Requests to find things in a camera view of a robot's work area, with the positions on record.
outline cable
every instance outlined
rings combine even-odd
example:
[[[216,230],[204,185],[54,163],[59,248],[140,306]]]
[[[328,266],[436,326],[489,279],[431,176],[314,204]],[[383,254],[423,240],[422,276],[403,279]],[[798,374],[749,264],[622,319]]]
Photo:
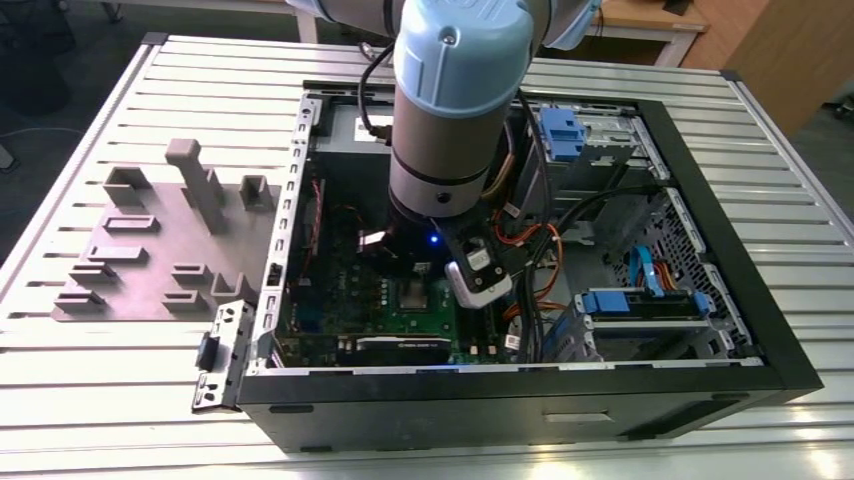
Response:
[[[364,129],[368,131],[368,133],[374,137],[380,138],[386,141],[391,139],[388,135],[388,127],[375,127],[371,124],[371,119],[368,118],[368,109],[366,105],[367,93],[364,90],[367,88],[368,79],[371,78],[371,74],[374,73],[374,70],[376,70],[376,67],[379,66],[379,64],[383,63],[383,61],[386,60],[386,58],[388,58],[388,55],[391,55],[391,52],[394,51],[395,51],[395,41],[392,40],[391,45],[388,45],[386,47],[386,50],[383,50],[383,53],[380,53],[376,56],[376,58],[371,60],[371,63],[364,69],[364,72],[362,73],[362,78],[359,79],[359,90],[358,90],[359,114],[362,115],[362,124],[364,125]]]
[[[541,212],[541,223],[549,223],[551,220],[551,184],[549,182],[549,165],[546,160],[546,145],[543,145],[543,136],[539,130],[539,123],[534,116],[534,110],[531,110],[531,104],[525,96],[522,89],[517,91],[517,98],[522,103],[522,111],[525,118],[529,122],[529,128],[531,129],[531,136],[534,137],[534,146],[537,147],[537,161],[539,174],[543,179],[543,210]]]
[[[561,234],[558,233],[558,229],[554,227],[554,225],[549,224],[546,225],[546,228],[551,232],[555,244],[558,246],[558,265],[551,272],[551,278],[546,283],[546,287],[539,292],[537,292],[535,296],[538,301],[546,298],[546,296],[551,293],[551,289],[558,282],[558,273],[561,272],[561,266],[563,265],[563,242],[561,241]]]
[[[661,190],[662,187],[659,187],[658,185],[641,185],[635,187],[615,188],[614,190],[605,190],[595,195],[591,195],[581,202],[578,202],[573,206],[573,208],[563,214],[557,222],[558,232],[563,234],[582,217],[582,215],[587,213],[587,210],[599,202],[610,200],[614,197],[621,197],[623,195],[653,195]]]
[[[483,200],[493,200],[501,193],[517,161],[517,145],[513,138],[513,127],[510,126],[510,122],[507,120],[505,120],[505,136],[507,138],[507,156],[505,157],[505,163],[502,164],[502,168],[498,171],[498,175],[495,176],[493,185],[490,185],[490,188],[487,188],[481,194],[481,198]]]
[[[78,135],[83,136],[83,132],[80,130],[75,130],[74,128],[33,127],[33,128],[23,128],[20,130],[13,131],[13,132],[4,133],[3,135],[0,135],[0,138],[9,138],[9,137],[13,137],[16,135],[20,135],[23,133],[29,133],[29,132],[70,132],[70,133],[76,133]]]

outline floor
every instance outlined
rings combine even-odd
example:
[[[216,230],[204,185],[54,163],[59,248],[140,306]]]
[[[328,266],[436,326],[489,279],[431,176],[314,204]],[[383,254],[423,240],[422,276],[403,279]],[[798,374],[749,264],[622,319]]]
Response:
[[[124,7],[124,20],[107,22],[98,4],[71,2],[67,18],[78,48],[56,59],[74,96],[68,106],[44,117],[24,117],[0,106],[0,142],[20,159],[19,167],[0,174],[0,262],[36,211],[54,180],[74,151],[80,135],[110,94],[148,31],[258,40],[299,41],[296,21],[290,16],[242,12]],[[320,22],[320,41],[352,43],[352,35]],[[70,130],[32,131],[3,138],[25,128]],[[798,134],[795,147],[854,217],[854,121],[841,122],[830,111],[819,111]]]

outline black cable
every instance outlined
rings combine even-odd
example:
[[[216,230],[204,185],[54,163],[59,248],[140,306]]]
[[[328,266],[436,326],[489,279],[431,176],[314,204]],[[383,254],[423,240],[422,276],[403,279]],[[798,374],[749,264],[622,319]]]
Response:
[[[376,70],[376,67],[379,67],[380,63],[383,63],[383,61],[386,61],[386,59],[388,58],[388,55],[391,55],[391,52],[395,51],[395,41],[391,41],[391,45],[388,45],[386,47],[386,49],[383,50],[383,53],[380,53],[376,58],[374,58],[374,60],[371,60],[371,63],[368,64],[367,68],[364,69],[364,72],[362,73],[362,78],[359,79],[359,90],[358,90],[358,101],[359,101],[359,114],[362,115],[362,124],[364,125],[364,129],[368,131],[368,133],[376,137],[376,138],[382,138],[383,140],[388,140],[388,136],[387,136],[387,132],[388,132],[388,128],[387,127],[375,127],[371,124],[371,119],[368,118],[368,109],[367,109],[367,94],[364,92],[366,88],[367,88],[367,83],[368,83],[368,79],[371,78],[371,74],[374,73],[374,70]]]
[[[570,227],[578,221],[582,215],[587,213],[587,210],[590,210],[590,208],[595,206],[599,202],[623,195],[653,195],[661,192],[661,190],[662,190],[662,187],[659,187],[658,185],[638,185],[634,187],[622,187],[622,188],[615,188],[613,190],[603,190],[595,195],[591,195],[590,197],[585,198],[581,202],[578,202],[573,206],[573,208],[567,210],[567,212],[563,214],[563,216],[558,220],[558,223],[557,223],[558,233],[563,235],[563,232],[566,232],[570,229]]]
[[[522,111],[529,122],[529,127],[531,128],[534,146],[537,147],[537,168],[539,169],[539,174],[543,180],[543,210],[541,212],[539,221],[546,224],[549,223],[549,220],[551,220],[551,184],[549,182],[549,166],[546,164],[546,145],[543,145],[543,136],[539,130],[537,117],[534,116],[534,110],[531,109],[531,104],[529,103],[529,99],[526,98],[522,89],[517,92],[517,97],[519,98],[519,103],[522,103]]]
[[[517,363],[529,362],[529,350],[531,348],[531,316],[526,315],[527,302],[525,290],[525,277],[517,283],[517,301],[519,302],[519,353],[517,354]]]

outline metal chassis frame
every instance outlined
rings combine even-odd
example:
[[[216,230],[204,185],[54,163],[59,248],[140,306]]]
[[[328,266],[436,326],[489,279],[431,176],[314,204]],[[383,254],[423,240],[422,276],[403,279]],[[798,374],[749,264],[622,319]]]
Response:
[[[763,390],[769,396],[763,404],[783,403],[822,387],[821,380],[791,332],[782,312],[762,282],[758,270],[735,234],[735,230],[715,199],[699,167],[693,159],[682,136],[659,102],[629,99],[589,98],[602,104],[633,104],[645,119],[655,143],[673,176],[678,179],[679,192],[686,207],[697,220],[701,235],[709,247],[707,260],[714,261],[730,287],[730,294],[747,318],[753,339],[762,346],[766,365],[739,369],[651,369],[606,371],[527,371],[511,373],[468,373],[464,375],[304,375],[275,376],[264,374],[264,359],[259,351],[271,348],[271,327],[264,322],[271,312],[266,307],[282,303],[275,293],[262,295],[251,361],[240,386],[238,405],[258,408],[262,405],[306,405],[316,402],[414,401],[462,398],[507,398],[517,396],[569,396],[593,394],[666,394],[674,391],[747,392]],[[300,105],[295,128],[295,145],[306,145],[311,124],[316,122],[314,110]],[[291,167],[296,187],[302,177],[304,149],[296,149]],[[290,242],[286,237],[274,238],[283,250]],[[750,323],[750,319],[762,321]],[[757,397],[739,402],[738,409],[754,403]]]

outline metal bracket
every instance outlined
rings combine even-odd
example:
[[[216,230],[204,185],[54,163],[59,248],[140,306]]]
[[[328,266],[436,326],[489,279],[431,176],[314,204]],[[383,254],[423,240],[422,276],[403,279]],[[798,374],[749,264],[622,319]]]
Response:
[[[211,331],[202,337],[192,413],[239,412],[238,392],[246,369],[255,309],[243,300],[216,309]]]

